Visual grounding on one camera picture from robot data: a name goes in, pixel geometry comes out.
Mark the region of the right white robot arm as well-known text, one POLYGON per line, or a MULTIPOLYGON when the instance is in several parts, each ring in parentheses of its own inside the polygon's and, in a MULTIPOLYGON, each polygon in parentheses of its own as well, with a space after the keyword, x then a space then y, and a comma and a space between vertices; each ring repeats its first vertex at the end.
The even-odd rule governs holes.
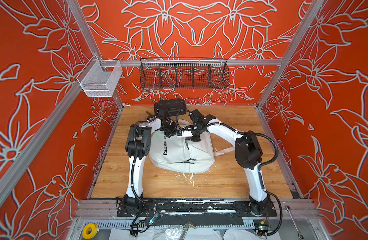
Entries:
POLYGON ((179 110, 176 113, 177 135, 187 141, 199 142, 202 133, 211 133, 224 139, 235 148, 235 159, 244 169, 250 189, 250 211, 254 216, 266 213, 273 196, 278 203, 279 198, 269 192, 264 184, 262 167, 273 163, 279 155, 276 142, 267 135, 253 131, 239 131, 217 119, 213 115, 202 115, 197 109, 193 111, 179 110), (262 161, 263 150, 257 137, 268 140, 274 146, 274 156, 267 162, 262 161))

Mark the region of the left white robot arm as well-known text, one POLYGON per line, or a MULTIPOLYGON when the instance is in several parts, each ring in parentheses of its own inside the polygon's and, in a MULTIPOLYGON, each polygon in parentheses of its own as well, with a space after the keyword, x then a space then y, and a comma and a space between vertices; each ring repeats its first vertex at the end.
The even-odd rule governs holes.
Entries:
POLYGON ((143 170, 146 157, 152 147, 152 134, 162 131, 168 136, 176 135, 177 125, 171 119, 152 117, 138 121, 130 126, 125 150, 129 157, 129 181, 126 194, 116 198, 118 217, 130 217, 143 213, 145 209, 157 209, 158 200, 144 199, 142 186, 143 170))

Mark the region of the white student backpack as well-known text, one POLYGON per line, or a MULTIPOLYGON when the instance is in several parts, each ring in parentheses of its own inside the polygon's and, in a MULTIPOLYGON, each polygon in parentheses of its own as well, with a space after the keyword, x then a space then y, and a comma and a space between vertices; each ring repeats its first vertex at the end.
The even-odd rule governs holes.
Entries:
POLYGON ((241 137, 236 131, 222 126, 219 120, 212 120, 211 123, 213 125, 208 127, 208 131, 200 134, 199 142, 186 140, 188 134, 183 137, 165 136, 160 119, 143 124, 143 127, 151 127, 152 130, 149 159, 156 167, 174 172, 197 174, 208 171, 215 163, 211 134, 219 136, 232 146, 241 137))

